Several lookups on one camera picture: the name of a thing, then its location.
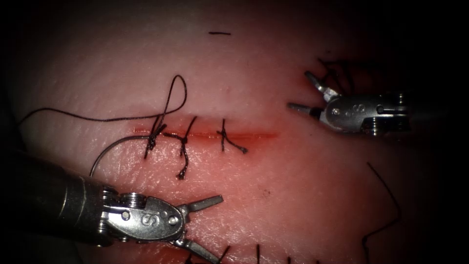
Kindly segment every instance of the red incision line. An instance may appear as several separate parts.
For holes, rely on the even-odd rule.
[[[166,129],[166,133],[170,134],[176,134],[179,136],[184,136],[186,131],[183,130],[171,130],[171,129]],[[150,130],[146,128],[134,128],[133,133],[135,135],[145,135],[149,134]],[[273,139],[278,136],[276,133],[233,133],[227,131],[228,136],[230,137],[231,140],[235,139]],[[221,138],[220,134],[217,134],[216,131],[213,132],[190,132],[188,137],[194,137],[194,138],[213,138],[219,140]]]

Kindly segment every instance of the skin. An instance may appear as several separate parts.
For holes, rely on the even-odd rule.
[[[304,78],[323,76],[317,61],[379,61],[379,85],[354,73],[357,92],[382,91],[399,72],[397,51],[365,18],[339,5],[210,2],[90,4],[65,10],[54,30],[25,44],[10,66],[7,92],[17,120],[53,107],[82,116],[114,118],[161,113],[176,74],[188,87],[185,106],[165,117],[165,132],[188,137],[185,180],[180,142],[160,135],[143,159],[146,141],[110,151],[95,177],[121,193],[138,192],[181,204],[223,195],[224,202],[191,215],[187,238],[223,263],[364,263],[362,237],[397,216],[380,173],[396,197],[402,219],[368,239],[372,263],[418,259],[435,214],[435,164],[425,150],[366,136],[341,135],[287,102],[323,107]],[[209,35],[209,31],[232,35]],[[169,109],[183,100],[175,82]],[[228,137],[248,148],[243,154]],[[20,131],[31,153],[82,174],[109,144],[148,134],[154,119],[91,122],[41,112]],[[86,263],[180,264],[188,252],[167,243],[78,245]]]

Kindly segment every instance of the loose suture strand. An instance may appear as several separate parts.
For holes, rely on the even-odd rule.
[[[394,206],[397,209],[397,216],[396,216],[395,219],[393,219],[389,223],[385,224],[384,226],[376,229],[375,231],[372,231],[372,232],[370,232],[370,233],[363,236],[363,238],[362,238],[362,248],[363,248],[363,251],[364,251],[364,254],[365,254],[366,263],[369,264],[370,263],[369,248],[366,245],[366,242],[368,241],[368,238],[375,235],[376,233],[379,233],[379,232],[381,232],[381,231],[383,231],[387,228],[390,228],[391,226],[393,226],[397,222],[399,222],[401,220],[401,217],[402,217],[402,211],[401,211],[401,207],[399,206],[399,203],[397,202],[396,198],[392,194],[391,189],[388,187],[388,185],[383,180],[383,178],[381,178],[379,173],[373,168],[373,166],[371,166],[371,164],[369,162],[367,162],[367,165],[371,169],[371,171],[375,174],[375,176],[380,180],[381,184],[385,187],[387,193],[389,194],[389,196],[391,197],[391,199],[394,203]]]
[[[168,93],[168,98],[166,100],[166,105],[165,105],[165,109],[163,111],[162,114],[158,114],[158,115],[153,115],[153,117],[156,117],[155,121],[153,122],[153,125],[151,127],[151,131],[150,131],[150,134],[149,135],[140,135],[140,136],[128,136],[128,137],[124,137],[124,138],[121,138],[115,142],[113,142],[112,144],[110,144],[109,146],[107,146],[99,155],[98,157],[96,158],[96,160],[94,161],[93,163],[93,166],[91,167],[91,171],[89,173],[89,176],[90,177],[93,177],[93,174],[94,174],[94,171],[96,170],[96,167],[98,166],[99,162],[102,160],[102,158],[104,157],[104,155],[106,153],[108,153],[112,148],[114,148],[115,146],[123,143],[123,142],[126,142],[126,141],[129,141],[129,140],[142,140],[142,139],[145,139],[147,140],[147,145],[145,147],[145,154],[144,154],[144,159],[147,158],[148,156],[148,153],[150,150],[153,150],[153,148],[156,146],[156,138],[157,136],[166,128],[166,124],[163,124],[163,121],[164,121],[164,118],[165,118],[165,115],[166,114],[169,114],[169,112],[167,112],[168,110],[168,105],[169,105],[169,102],[170,102],[170,99],[171,99],[171,93],[172,93],[172,89],[174,87],[174,82],[176,81],[177,78],[180,78],[183,85],[184,85],[184,100],[182,102],[182,104],[176,108],[175,110],[172,110],[171,112],[175,112],[179,109],[181,109],[184,104],[186,103],[186,100],[187,100],[187,85],[186,85],[186,82],[184,80],[184,78],[181,76],[181,75],[176,75],[172,82],[171,82],[171,87],[170,87],[170,90],[169,90],[169,93]]]
[[[231,35],[231,33],[228,33],[228,32],[218,32],[218,31],[210,31],[209,32],[210,35]]]
[[[231,246],[227,246],[225,248],[225,251],[223,251],[223,254],[221,254],[220,260],[218,261],[218,264],[221,264],[223,259],[225,258],[226,254],[228,253],[228,250],[230,250]]]
[[[174,112],[178,111],[179,109],[181,109],[185,105],[186,100],[187,100],[186,81],[184,80],[184,78],[181,75],[176,75],[174,77],[174,79],[172,81],[172,84],[171,84],[171,87],[173,86],[174,81],[176,80],[176,78],[180,78],[183,85],[184,85],[184,100],[183,100],[183,102],[181,103],[181,105],[179,107],[177,107],[176,109],[167,111],[166,114],[170,114],[170,113],[174,113]],[[52,111],[52,112],[62,113],[62,114],[65,114],[65,115],[68,115],[68,116],[71,116],[71,117],[76,117],[76,118],[79,118],[79,119],[82,119],[82,120],[93,121],[93,122],[116,122],[116,121],[123,121],[123,120],[149,119],[149,118],[159,117],[159,116],[164,114],[164,113],[159,113],[159,114],[145,115],[145,116],[129,116],[129,117],[116,117],[116,118],[103,118],[102,119],[102,118],[86,117],[86,116],[70,113],[70,112],[67,112],[67,111],[64,111],[64,110],[55,109],[55,108],[51,108],[51,107],[43,107],[43,108],[39,108],[39,109],[36,109],[36,110],[33,110],[33,111],[29,112],[25,117],[23,117],[17,123],[17,126],[21,125],[26,119],[28,119],[32,115],[34,115],[38,112],[42,112],[42,111]]]
[[[260,263],[260,245],[256,245],[256,259],[257,259],[257,264]]]

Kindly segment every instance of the black suture thread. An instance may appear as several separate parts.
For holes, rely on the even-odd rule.
[[[341,90],[341,94],[343,95],[347,95],[347,92],[345,91],[345,89],[342,87],[342,84],[339,80],[339,74],[337,73],[336,70],[334,69],[330,69],[328,66],[327,66],[327,63],[324,62],[323,60],[321,59],[318,59],[319,62],[327,69],[327,74],[323,77],[322,79],[322,82],[325,83],[325,79],[329,76],[331,76],[332,80],[334,80],[334,82],[337,84],[337,87],[339,87],[339,89]]]
[[[223,124],[221,126],[221,131],[217,131],[217,133],[221,135],[221,151],[225,151],[225,139],[226,139],[226,141],[228,141],[228,143],[230,143],[231,145],[233,145],[237,149],[241,150],[241,152],[243,152],[243,154],[246,154],[248,152],[248,149],[233,143],[228,138],[228,136],[226,135],[226,130],[225,130],[225,118],[223,118]]]
[[[192,119],[191,123],[189,124],[189,127],[186,130],[186,134],[184,135],[184,137],[180,137],[178,135],[170,134],[170,133],[163,133],[164,136],[176,138],[179,141],[181,141],[181,150],[179,151],[179,156],[182,157],[182,155],[184,154],[184,159],[185,159],[186,163],[185,163],[184,167],[182,168],[182,170],[177,175],[178,179],[185,179],[186,178],[186,170],[187,170],[187,167],[189,165],[189,157],[187,156],[187,151],[186,151],[186,144],[187,144],[187,141],[188,141],[187,136],[189,135],[189,131],[191,130],[192,124],[194,123],[196,118],[197,118],[197,116],[194,116],[194,118]]]
[[[210,31],[209,32],[210,35],[231,35],[231,33],[228,33],[228,32],[218,32],[218,31]]]
[[[171,98],[171,93],[172,93],[172,88],[174,87],[174,82],[176,81],[177,78],[180,78],[182,83],[184,84],[184,101],[182,102],[182,104],[176,108],[175,110],[172,110],[170,112],[167,112],[168,110],[168,104],[170,103],[170,98]],[[96,166],[98,165],[98,163],[101,161],[101,159],[103,158],[103,156],[109,152],[112,148],[114,148],[115,146],[117,146],[118,144],[122,143],[122,142],[125,142],[125,141],[129,141],[129,140],[137,140],[137,139],[146,139],[148,141],[147,143],[147,146],[145,148],[145,155],[144,155],[144,159],[147,158],[147,155],[148,155],[148,151],[149,150],[152,150],[154,148],[154,146],[156,145],[155,143],[155,139],[156,137],[165,129],[166,127],[166,124],[163,124],[163,120],[165,118],[165,115],[166,114],[169,114],[171,112],[175,112],[179,109],[181,109],[184,104],[186,103],[186,100],[187,100],[187,85],[186,85],[186,81],[184,80],[184,78],[182,78],[181,75],[176,75],[172,82],[171,82],[171,87],[170,87],[170,91],[168,93],[168,99],[166,101],[166,105],[165,105],[165,110],[163,111],[162,114],[158,114],[158,115],[155,115],[156,119],[153,123],[153,126],[151,128],[151,132],[150,132],[150,135],[139,135],[139,136],[128,136],[128,137],[124,137],[124,138],[121,138],[117,141],[115,141],[114,143],[112,143],[111,145],[107,146],[99,155],[98,157],[96,158],[96,160],[94,161],[93,163],[93,166],[91,167],[91,171],[89,172],[89,176],[90,177],[93,177],[93,173],[96,169]],[[161,116],[161,120],[160,120],[160,123],[158,124],[158,126],[156,126],[156,123],[158,123],[158,120],[159,120],[159,117]]]
[[[155,130],[156,123],[158,122],[159,117],[155,119],[155,122],[153,122],[153,126],[151,127],[150,135],[148,136],[148,143],[147,146],[145,147],[145,155],[143,156],[143,159],[147,159],[148,151],[153,150],[153,148],[156,146],[156,137],[166,128],[166,124],[163,125],[158,125],[158,128]]]
[[[183,85],[184,85],[184,100],[183,102],[181,103],[181,105],[176,108],[176,109],[173,109],[171,111],[168,111],[166,112],[166,114],[170,114],[170,113],[173,113],[173,112],[176,112],[177,110],[181,109],[185,103],[186,103],[186,100],[187,100],[187,86],[186,86],[186,81],[184,80],[184,78],[182,78],[181,75],[176,75],[172,81],[172,84],[171,84],[171,87],[173,86],[174,84],[174,81],[176,80],[176,78],[180,78]],[[78,115],[78,114],[74,114],[74,113],[70,113],[70,112],[66,112],[66,111],[63,111],[63,110],[59,110],[59,109],[55,109],[55,108],[50,108],[50,107],[43,107],[43,108],[39,108],[39,109],[36,109],[36,110],[33,110],[31,112],[29,112],[25,117],[23,117],[18,123],[17,123],[17,126],[21,125],[26,119],[28,119],[29,117],[31,117],[32,115],[34,115],[35,113],[38,113],[38,112],[41,112],[41,111],[53,111],[53,112],[58,112],[58,113],[62,113],[62,114],[65,114],[65,115],[68,115],[68,116],[72,116],[72,117],[76,117],[76,118],[80,118],[80,119],[83,119],[83,120],[88,120],[88,121],[94,121],[94,122],[115,122],[115,121],[122,121],[122,120],[138,120],[138,119],[148,119],[148,118],[155,118],[155,117],[159,117],[159,116],[162,116],[164,113],[159,113],[159,114],[153,114],[153,115],[146,115],[146,116],[136,116],[136,117],[117,117],[117,118],[107,118],[107,119],[99,119],[99,118],[91,118],[91,117],[85,117],[85,116],[81,116],[81,115]]]
[[[371,77],[372,79],[372,82],[373,84],[375,85],[376,83],[376,78],[375,78],[375,75],[371,72],[371,69],[376,69],[376,70],[379,70],[379,71],[383,71],[383,69],[379,66],[379,64],[377,63],[373,63],[373,62],[351,62],[349,60],[336,60],[336,61],[330,61],[330,62],[326,62],[326,61],[323,61],[321,59],[319,59],[319,62],[326,68],[327,70],[327,73],[326,75],[321,79],[323,82],[326,81],[326,79],[330,76],[333,81],[337,84],[338,88],[341,90],[341,92],[343,92],[344,95],[346,95],[347,93],[345,92],[345,89],[342,87],[340,81],[339,81],[339,74],[337,73],[337,71],[335,69],[332,69],[332,68],[329,68],[329,66],[333,66],[333,65],[338,65],[342,71],[343,71],[343,74],[349,84],[349,87],[350,87],[350,94],[355,94],[355,81],[352,77],[352,74],[350,72],[350,68],[351,66],[356,66],[356,67],[359,67],[359,68],[364,68],[366,69],[368,75]]]
[[[228,253],[228,250],[230,250],[230,248],[231,248],[231,246],[227,246],[227,247],[225,248],[225,251],[223,251],[223,254],[221,254],[220,260],[218,261],[217,264],[221,264],[223,258],[225,257],[226,253]]]
[[[186,259],[186,262],[184,264],[192,264],[192,253],[189,253],[189,256]]]
[[[256,245],[256,257],[257,257],[257,264],[260,263],[260,245]]]
[[[383,180],[383,178],[381,178],[379,173],[371,166],[371,164],[369,162],[367,162],[367,165],[370,167],[370,169],[373,171],[373,173],[376,175],[376,177],[380,180],[380,182],[386,188],[387,193],[391,197],[391,199],[394,203],[394,206],[396,206],[396,209],[397,209],[397,217],[395,219],[393,219],[391,222],[385,224],[384,226],[376,229],[375,231],[370,232],[370,233],[363,236],[363,238],[362,238],[362,247],[363,247],[363,251],[365,253],[366,263],[369,264],[370,263],[369,248],[366,246],[366,241],[368,240],[369,237],[373,236],[374,234],[379,233],[379,232],[385,230],[386,228],[389,228],[389,227],[395,225],[397,222],[399,222],[401,220],[402,212],[401,212],[401,207],[399,206],[399,203],[397,202],[396,198],[392,194],[391,189],[387,186],[386,182]]]

